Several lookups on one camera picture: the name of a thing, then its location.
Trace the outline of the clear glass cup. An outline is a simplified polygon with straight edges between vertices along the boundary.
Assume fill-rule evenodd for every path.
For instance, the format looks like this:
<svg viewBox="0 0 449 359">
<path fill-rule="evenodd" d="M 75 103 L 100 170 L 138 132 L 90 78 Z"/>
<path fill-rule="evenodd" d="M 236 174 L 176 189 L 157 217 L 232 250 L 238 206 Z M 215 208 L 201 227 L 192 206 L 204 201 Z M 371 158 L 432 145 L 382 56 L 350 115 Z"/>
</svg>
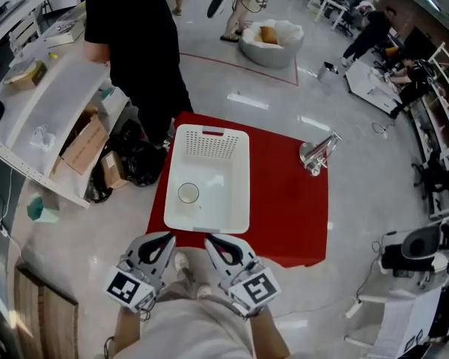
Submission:
<svg viewBox="0 0 449 359">
<path fill-rule="evenodd" d="M 200 191 L 194 183 L 185 182 L 178 188 L 177 195 L 184 204 L 192 204 L 198 200 Z"/>
</svg>

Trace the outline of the table with white cloth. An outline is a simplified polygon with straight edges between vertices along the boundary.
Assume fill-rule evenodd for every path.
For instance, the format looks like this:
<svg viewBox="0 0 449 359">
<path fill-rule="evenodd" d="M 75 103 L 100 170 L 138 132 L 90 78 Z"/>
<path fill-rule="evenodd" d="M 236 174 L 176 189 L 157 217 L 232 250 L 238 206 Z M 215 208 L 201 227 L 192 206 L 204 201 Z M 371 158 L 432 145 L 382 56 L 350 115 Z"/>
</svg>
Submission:
<svg viewBox="0 0 449 359">
<path fill-rule="evenodd" d="M 383 306 L 382 321 L 373 343 L 345 336 L 344 341 L 366 350 L 365 359 L 398 359 L 429 336 L 441 297 L 442 287 L 417 294 L 404 289 L 387 295 L 362 294 L 365 303 Z"/>
</svg>

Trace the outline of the silver waste bin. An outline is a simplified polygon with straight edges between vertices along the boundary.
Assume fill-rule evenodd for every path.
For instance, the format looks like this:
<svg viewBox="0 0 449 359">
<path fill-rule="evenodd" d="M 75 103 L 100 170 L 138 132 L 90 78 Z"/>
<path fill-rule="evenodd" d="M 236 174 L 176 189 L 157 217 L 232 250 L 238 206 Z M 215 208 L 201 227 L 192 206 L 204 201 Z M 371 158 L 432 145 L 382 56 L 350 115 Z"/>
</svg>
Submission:
<svg viewBox="0 0 449 359">
<path fill-rule="evenodd" d="M 339 78 L 340 73 L 336 65 L 325 61 L 317 74 L 317 80 L 326 86 L 332 86 Z"/>
</svg>

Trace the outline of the wooden board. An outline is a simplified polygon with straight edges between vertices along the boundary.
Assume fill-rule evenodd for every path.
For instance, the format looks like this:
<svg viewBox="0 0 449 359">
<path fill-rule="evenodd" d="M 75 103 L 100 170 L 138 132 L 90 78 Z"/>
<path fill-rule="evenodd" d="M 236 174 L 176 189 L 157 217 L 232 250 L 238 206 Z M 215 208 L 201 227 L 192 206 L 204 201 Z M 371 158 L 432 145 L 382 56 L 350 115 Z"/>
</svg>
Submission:
<svg viewBox="0 0 449 359">
<path fill-rule="evenodd" d="M 25 359 L 79 359 L 79 303 L 34 275 L 15 268 L 14 306 Z"/>
</svg>

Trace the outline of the small cardboard box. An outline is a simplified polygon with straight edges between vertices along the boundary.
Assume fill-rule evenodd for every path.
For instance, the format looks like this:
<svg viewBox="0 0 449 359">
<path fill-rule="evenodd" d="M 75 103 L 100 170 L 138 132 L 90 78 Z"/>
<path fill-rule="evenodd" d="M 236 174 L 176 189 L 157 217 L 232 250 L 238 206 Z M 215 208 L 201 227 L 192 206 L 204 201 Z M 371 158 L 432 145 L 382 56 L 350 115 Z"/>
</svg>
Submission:
<svg viewBox="0 0 449 359">
<path fill-rule="evenodd" d="M 104 182 L 107 188 L 119 189 L 127 184 L 128 180 L 123 169 L 120 156 L 110 151 L 100 160 L 103 169 Z"/>
</svg>

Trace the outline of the black backpack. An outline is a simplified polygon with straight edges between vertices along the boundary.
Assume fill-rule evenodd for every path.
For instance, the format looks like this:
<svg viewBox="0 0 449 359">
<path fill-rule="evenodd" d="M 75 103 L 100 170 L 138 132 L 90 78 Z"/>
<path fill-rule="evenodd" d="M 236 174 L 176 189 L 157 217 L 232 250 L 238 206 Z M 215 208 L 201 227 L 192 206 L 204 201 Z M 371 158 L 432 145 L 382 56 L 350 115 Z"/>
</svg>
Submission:
<svg viewBox="0 0 449 359">
<path fill-rule="evenodd" d="M 434 271 L 433 260 L 436 252 L 435 248 L 428 248 L 422 241 L 388 245 L 379 259 L 379 266 L 382 270 L 391 270 L 395 277 L 399 271 Z"/>
</svg>

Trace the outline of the large black plastic bag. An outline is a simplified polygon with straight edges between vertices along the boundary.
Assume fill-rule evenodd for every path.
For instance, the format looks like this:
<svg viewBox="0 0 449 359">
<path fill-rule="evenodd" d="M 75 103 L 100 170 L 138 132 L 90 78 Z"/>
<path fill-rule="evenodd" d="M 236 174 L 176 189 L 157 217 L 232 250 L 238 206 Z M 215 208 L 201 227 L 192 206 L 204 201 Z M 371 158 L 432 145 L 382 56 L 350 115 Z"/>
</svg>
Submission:
<svg viewBox="0 0 449 359">
<path fill-rule="evenodd" d="M 119 133 L 108 141 L 111 151 L 118 155 L 125 178 L 133 185 L 145 187 L 154 184 L 164 167 L 168 151 L 145 141 L 141 126 L 128 119 Z"/>
</svg>

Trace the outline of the grey beanbag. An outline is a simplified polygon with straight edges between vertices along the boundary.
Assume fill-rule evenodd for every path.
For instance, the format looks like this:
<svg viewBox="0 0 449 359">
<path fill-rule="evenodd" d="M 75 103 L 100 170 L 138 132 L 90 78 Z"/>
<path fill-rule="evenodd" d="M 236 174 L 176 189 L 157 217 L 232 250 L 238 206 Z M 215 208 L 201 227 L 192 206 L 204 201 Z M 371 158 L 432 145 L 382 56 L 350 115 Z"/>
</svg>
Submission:
<svg viewBox="0 0 449 359">
<path fill-rule="evenodd" d="M 278 45 L 263 43 L 260 26 L 272 26 L 278 35 Z M 285 68 L 295 60 L 304 40 L 302 26 L 287 20 L 267 19 L 253 22 L 239 40 L 241 52 L 256 64 L 264 67 Z"/>
</svg>

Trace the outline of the white plastic basket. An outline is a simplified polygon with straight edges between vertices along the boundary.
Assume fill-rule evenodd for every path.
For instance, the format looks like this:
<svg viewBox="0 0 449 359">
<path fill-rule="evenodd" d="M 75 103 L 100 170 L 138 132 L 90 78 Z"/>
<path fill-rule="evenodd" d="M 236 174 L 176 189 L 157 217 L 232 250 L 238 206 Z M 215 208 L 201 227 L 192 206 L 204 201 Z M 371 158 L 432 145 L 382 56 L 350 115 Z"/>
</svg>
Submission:
<svg viewBox="0 0 449 359">
<path fill-rule="evenodd" d="M 195 203 L 177 195 L 185 182 Z M 250 146 L 246 132 L 182 124 L 177 127 L 165 197 L 165 225 L 189 232 L 243 234 L 250 222 Z"/>
</svg>

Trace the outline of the small black plastic bag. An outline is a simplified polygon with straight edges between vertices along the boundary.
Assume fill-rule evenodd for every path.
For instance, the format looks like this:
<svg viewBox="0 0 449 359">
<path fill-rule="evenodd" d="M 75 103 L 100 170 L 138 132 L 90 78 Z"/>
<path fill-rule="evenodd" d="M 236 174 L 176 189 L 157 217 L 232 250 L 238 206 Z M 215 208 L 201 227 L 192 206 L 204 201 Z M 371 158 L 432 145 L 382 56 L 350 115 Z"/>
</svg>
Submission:
<svg viewBox="0 0 449 359">
<path fill-rule="evenodd" d="M 91 171 L 85 190 L 85 199 L 90 203 L 103 203 L 112 195 L 113 189 L 108 188 L 105 182 L 103 168 L 96 164 Z"/>
</svg>

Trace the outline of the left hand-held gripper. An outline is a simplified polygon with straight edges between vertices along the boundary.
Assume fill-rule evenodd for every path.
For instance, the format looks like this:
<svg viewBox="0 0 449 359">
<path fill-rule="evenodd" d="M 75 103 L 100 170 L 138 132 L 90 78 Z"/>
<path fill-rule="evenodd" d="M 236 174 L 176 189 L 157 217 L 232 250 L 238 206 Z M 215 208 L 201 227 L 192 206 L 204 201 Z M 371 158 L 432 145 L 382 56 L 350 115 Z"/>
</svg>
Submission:
<svg viewBox="0 0 449 359">
<path fill-rule="evenodd" d="M 104 293 L 132 312 L 148 309 L 164 287 L 162 275 L 176 246 L 172 232 L 156 232 L 135 238 L 125 256 L 110 269 Z"/>
</svg>

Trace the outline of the orange cushion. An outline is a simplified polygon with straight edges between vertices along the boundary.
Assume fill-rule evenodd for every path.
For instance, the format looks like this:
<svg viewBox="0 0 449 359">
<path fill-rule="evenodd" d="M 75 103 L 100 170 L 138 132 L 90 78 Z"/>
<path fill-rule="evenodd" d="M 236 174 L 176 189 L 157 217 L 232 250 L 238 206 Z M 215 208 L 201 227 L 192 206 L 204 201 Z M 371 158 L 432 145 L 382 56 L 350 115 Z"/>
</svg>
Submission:
<svg viewBox="0 0 449 359">
<path fill-rule="evenodd" d="M 278 35 L 272 26 L 260 26 L 260 37 L 263 43 L 278 45 Z"/>
</svg>

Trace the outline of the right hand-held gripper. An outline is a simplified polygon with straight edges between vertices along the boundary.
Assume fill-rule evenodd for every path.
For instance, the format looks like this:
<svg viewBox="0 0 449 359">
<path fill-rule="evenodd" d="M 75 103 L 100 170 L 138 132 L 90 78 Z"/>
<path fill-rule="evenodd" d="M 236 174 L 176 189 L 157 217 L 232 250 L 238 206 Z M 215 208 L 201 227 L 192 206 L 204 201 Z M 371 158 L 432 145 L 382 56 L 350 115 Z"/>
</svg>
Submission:
<svg viewBox="0 0 449 359">
<path fill-rule="evenodd" d="M 255 258 L 255 253 L 247 241 L 231 234 L 209 233 L 204 242 L 215 269 L 223 277 L 228 277 L 219 287 L 231 299 L 231 305 L 241 317 L 256 316 L 281 294 L 271 268 L 264 267 L 257 260 L 248 264 Z M 232 275 L 233 267 L 238 265 L 247 266 Z"/>
</svg>

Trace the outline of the person's left shoe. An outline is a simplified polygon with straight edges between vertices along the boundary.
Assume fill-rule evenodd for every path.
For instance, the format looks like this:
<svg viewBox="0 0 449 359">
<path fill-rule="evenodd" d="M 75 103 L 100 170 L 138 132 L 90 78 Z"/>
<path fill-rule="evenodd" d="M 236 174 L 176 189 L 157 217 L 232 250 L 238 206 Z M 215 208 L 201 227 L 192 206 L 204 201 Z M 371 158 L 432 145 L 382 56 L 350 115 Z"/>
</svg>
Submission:
<svg viewBox="0 0 449 359">
<path fill-rule="evenodd" d="M 185 253 L 178 251 L 174 256 L 174 267 L 177 273 L 189 270 L 189 259 Z"/>
</svg>

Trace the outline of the red tablecloth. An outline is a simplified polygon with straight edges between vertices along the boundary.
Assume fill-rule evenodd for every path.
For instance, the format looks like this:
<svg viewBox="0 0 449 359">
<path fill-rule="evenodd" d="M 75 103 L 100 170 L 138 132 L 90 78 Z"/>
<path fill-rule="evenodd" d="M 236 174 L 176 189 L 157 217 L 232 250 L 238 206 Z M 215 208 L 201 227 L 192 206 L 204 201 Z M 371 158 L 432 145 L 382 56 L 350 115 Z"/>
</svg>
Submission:
<svg viewBox="0 0 449 359">
<path fill-rule="evenodd" d="M 311 176 L 302 166 L 295 138 L 200 114 L 183 113 L 182 124 L 214 126 L 246 132 L 250 146 L 250 222 L 243 234 L 261 257 L 280 266 L 313 266 L 326 257 L 328 221 L 328 177 Z M 164 209 L 171 164 L 165 160 L 156 190 L 147 230 L 172 232 L 180 247 L 202 248 L 208 233 L 177 230 L 165 225 Z"/>
</svg>

